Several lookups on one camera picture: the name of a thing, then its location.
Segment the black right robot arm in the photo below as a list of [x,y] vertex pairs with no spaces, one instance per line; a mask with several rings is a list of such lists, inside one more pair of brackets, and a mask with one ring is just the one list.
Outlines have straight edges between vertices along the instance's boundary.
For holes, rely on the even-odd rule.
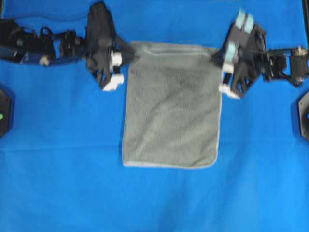
[[211,56],[211,62],[222,69],[220,92],[241,99],[259,77],[264,82],[287,81],[294,87],[308,79],[309,51],[301,46],[267,50],[266,35],[250,13],[239,10],[222,48]]

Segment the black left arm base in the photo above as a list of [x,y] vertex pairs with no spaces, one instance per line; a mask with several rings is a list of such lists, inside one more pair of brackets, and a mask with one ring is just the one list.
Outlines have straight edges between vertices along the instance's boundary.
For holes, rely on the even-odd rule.
[[14,126],[15,93],[0,85],[0,138],[2,139]]

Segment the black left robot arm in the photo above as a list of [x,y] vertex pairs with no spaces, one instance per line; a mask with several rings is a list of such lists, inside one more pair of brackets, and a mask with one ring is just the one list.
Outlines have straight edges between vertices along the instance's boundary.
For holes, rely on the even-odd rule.
[[124,82],[123,65],[138,59],[135,49],[115,30],[111,11],[103,1],[92,4],[87,14],[85,37],[74,30],[39,33],[16,23],[0,21],[0,58],[19,64],[43,67],[85,60],[86,68],[102,91],[116,90]]

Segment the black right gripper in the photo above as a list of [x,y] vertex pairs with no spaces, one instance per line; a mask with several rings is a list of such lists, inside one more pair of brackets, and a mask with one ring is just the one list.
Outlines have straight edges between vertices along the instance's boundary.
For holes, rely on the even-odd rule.
[[266,52],[266,31],[254,22],[252,14],[240,9],[221,49],[210,62],[222,67],[219,91],[241,99],[260,75],[259,56]]

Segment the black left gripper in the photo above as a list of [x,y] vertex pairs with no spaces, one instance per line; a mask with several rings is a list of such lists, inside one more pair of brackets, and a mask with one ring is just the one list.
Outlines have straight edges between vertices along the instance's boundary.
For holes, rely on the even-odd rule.
[[137,51],[116,35],[111,12],[103,1],[89,8],[84,57],[86,67],[105,92],[115,91],[124,82],[122,74],[113,73],[114,67],[119,67],[121,62],[125,65],[140,59]]

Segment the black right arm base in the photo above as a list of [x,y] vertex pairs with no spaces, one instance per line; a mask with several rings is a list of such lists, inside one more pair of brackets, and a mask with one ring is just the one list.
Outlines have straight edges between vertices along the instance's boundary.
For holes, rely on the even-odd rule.
[[309,90],[303,91],[291,105],[294,137],[309,144]]

